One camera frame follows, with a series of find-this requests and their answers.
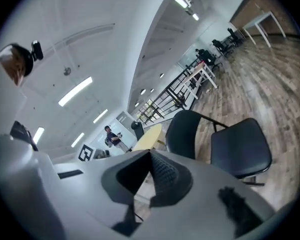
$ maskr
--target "metal railing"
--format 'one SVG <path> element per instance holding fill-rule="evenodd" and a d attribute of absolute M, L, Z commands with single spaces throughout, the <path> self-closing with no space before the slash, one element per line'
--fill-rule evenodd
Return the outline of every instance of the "metal railing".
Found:
<path fill-rule="evenodd" d="M 192 74 L 191 69 L 195 68 L 202 60 L 197 58 L 190 65 L 187 65 L 183 70 L 159 95 L 155 100 L 149 100 L 141 109 L 139 109 L 139 120 L 146 126 L 154 121 L 164 118 L 168 114 L 178 110 L 185 109 L 187 105 L 185 102 L 189 98 L 191 90 L 195 89 L 198 82 L 191 79 L 190 85 L 185 87 L 182 82 L 184 79 Z"/>

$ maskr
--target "chair seat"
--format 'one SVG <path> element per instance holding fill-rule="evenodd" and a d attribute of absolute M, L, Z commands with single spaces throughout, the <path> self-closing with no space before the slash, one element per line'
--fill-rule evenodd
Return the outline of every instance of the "chair seat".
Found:
<path fill-rule="evenodd" d="M 252 118 L 211 136 L 211 164 L 241 179 L 263 172 L 271 165 L 265 136 Z"/>

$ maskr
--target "fluorescent light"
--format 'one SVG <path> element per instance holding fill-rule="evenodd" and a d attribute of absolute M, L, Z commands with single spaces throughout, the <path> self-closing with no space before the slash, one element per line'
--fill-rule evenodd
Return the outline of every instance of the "fluorescent light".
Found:
<path fill-rule="evenodd" d="M 107 112 L 108 110 L 106 109 L 106 110 L 104 110 L 102 113 L 100 113 L 100 115 L 97 117 L 97 118 L 95 118 L 95 120 L 93 121 L 93 123 L 96 123 L 97 121 L 98 121 L 98 119 L 100 119 L 102 116 L 104 116 L 104 114 Z"/>
<path fill-rule="evenodd" d="M 188 4 L 184 0 L 174 0 L 174 1 L 176 1 L 183 8 L 187 8 L 188 7 Z"/>
<path fill-rule="evenodd" d="M 196 13 L 194 13 L 193 15 L 192 15 L 192 17 L 194 17 L 195 18 L 195 20 L 199 20 L 199 17 L 198 17 L 198 15 L 196 15 Z"/>
<path fill-rule="evenodd" d="M 42 136 L 43 132 L 44 132 L 44 128 L 39 127 L 38 130 L 36 131 L 34 137 L 33 137 L 33 141 L 34 141 L 35 144 L 37 144 L 39 142 L 39 139 Z"/>
<path fill-rule="evenodd" d="M 74 146 L 80 141 L 80 139 L 84 136 L 84 133 L 81 133 L 80 136 L 76 138 L 76 140 L 72 143 L 71 147 L 74 148 Z"/>
<path fill-rule="evenodd" d="M 79 83 L 72 90 L 70 90 L 61 100 L 59 101 L 60 106 L 64 106 L 71 98 L 73 98 L 76 94 L 78 94 L 81 90 L 83 90 L 86 86 L 88 86 L 92 82 L 92 78 L 89 77 L 85 79 L 83 82 Z"/>

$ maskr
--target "office chair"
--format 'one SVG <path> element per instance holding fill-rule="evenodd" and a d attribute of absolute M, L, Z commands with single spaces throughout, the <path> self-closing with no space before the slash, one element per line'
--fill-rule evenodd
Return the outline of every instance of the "office chair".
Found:
<path fill-rule="evenodd" d="M 136 139 L 139 140 L 144 135 L 144 130 L 140 122 L 133 121 L 131 128 L 135 132 Z"/>
<path fill-rule="evenodd" d="M 237 47 L 240 44 L 242 44 L 242 40 L 233 32 L 232 29 L 228 28 L 227 30 L 229 31 L 229 33 L 231 35 L 229 39 L 234 46 Z"/>
<path fill-rule="evenodd" d="M 205 50 L 204 53 L 201 54 L 200 58 L 209 66 L 211 67 L 211 70 L 213 70 L 215 67 L 219 67 L 219 65 L 222 63 L 215 64 L 216 57 L 212 56 L 209 51 Z"/>
<path fill-rule="evenodd" d="M 226 56 L 229 53 L 232 53 L 233 51 L 230 49 L 230 46 L 224 46 L 221 44 L 220 41 L 218 40 L 213 40 L 212 41 L 213 45 L 219 50 L 219 52 L 223 55 Z"/>
<path fill-rule="evenodd" d="M 266 171 L 272 158 L 265 136 L 252 118 L 226 126 L 194 111 L 180 111 L 172 119 L 166 133 L 168 151 L 195 159 L 195 135 L 201 118 L 213 123 L 211 164 L 238 179 L 252 177 L 251 182 L 244 182 L 247 185 L 263 186 L 263 183 L 255 182 L 255 175 Z M 224 129 L 217 131 L 217 125 Z"/>

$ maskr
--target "smoke detector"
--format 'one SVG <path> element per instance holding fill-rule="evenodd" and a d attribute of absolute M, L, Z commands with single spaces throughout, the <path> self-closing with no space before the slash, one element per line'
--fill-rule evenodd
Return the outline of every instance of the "smoke detector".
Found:
<path fill-rule="evenodd" d="M 71 73 L 71 68 L 70 68 L 70 67 L 68 67 L 68 68 L 66 67 L 66 68 L 64 69 L 64 73 L 63 73 L 63 74 L 64 74 L 65 76 L 69 76 L 70 73 Z"/>

